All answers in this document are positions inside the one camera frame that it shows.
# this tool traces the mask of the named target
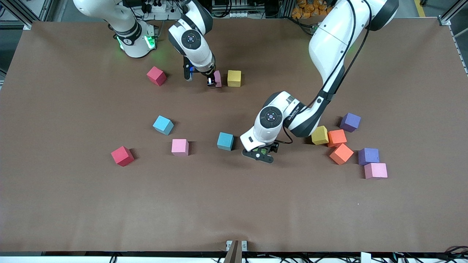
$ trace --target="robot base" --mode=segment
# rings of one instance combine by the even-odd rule
[[[154,32],[154,26],[147,24],[144,21],[138,21],[141,25],[141,36],[135,40],[133,45],[126,45],[125,40],[121,41],[120,48],[132,58],[141,58],[147,55],[151,50],[156,49],[156,35]]]
[[[269,155],[270,152],[278,152],[279,143],[273,142],[273,144],[259,147],[253,149],[251,152],[247,152],[246,149],[242,150],[242,155],[245,157],[249,157],[255,159],[256,161],[263,161],[266,163],[273,163],[274,159],[273,156]]]

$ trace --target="orange cube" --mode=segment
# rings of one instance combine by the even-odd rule
[[[354,152],[343,143],[330,154],[330,158],[337,164],[342,165],[348,161],[353,153]]]
[[[328,139],[330,140],[330,142],[328,143],[328,147],[337,147],[340,146],[340,144],[347,142],[343,129],[329,131]]]

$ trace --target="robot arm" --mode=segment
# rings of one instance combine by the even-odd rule
[[[271,145],[282,125],[296,137],[310,136],[343,79],[344,55],[349,47],[371,17],[369,29],[379,30],[393,19],[397,8],[398,0],[336,1],[309,42],[310,58],[323,80],[313,104],[309,108],[286,91],[271,95],[257,115],[254,127],[241,135],[245,150]],[[272,114],[268,114],[271,112],[278,118],[272,119]]]
[[[140,58],[156,47],[154,26],[137,21],[132,11],[118,5],[120,0],[73,0],[86,16],[102,18],[117,34],[122,50],[132,58]]]
[[[207,77],[209,87],[215,87],[214,72],[216,63],[213,53],[203,35],[211,31],[213,18],[210,13],[197,0],[182,2],[189,11],[182,15],[173,26],[169,28],[169,41],[175,49],[184,56],[184,68],[187,68],[186,80],[191,81],[192,67]]]

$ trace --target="brown table surface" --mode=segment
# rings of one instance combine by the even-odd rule
[[[308,103],[322,80],[309,37],[288,20],[216,20],[206,39],[240,88],[183,79],[167,39],[126,56],[105,23],[37,22],[25,31],[0,93],[0,250],[207,251],[248,240],[256,251],[444,251],[468,243],[468,79],[449,28],[395,19],[372,32],[321,125],[376,147],[387,180],[365,180],[326,146],[295,139],[272,165],[219,150],[270,94]],[[168,74],[162,87],[146,73]],[[152,127],[174,121],[169,136]],[[171,140],[187,138],[190,156]],[[286,139],[281,134],[279,139]],[[131,148],[122,168],[110,152]]]

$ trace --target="black circular joint cap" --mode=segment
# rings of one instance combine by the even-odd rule
[[[202,45],[202,37],[196,30],[190,29],[182,34],[182,45],[188,49],[197,49]]]
[[[283,115],[276,107],[269,106],[260,112],[260,124],[267,129],[277,127],[282,121]]]

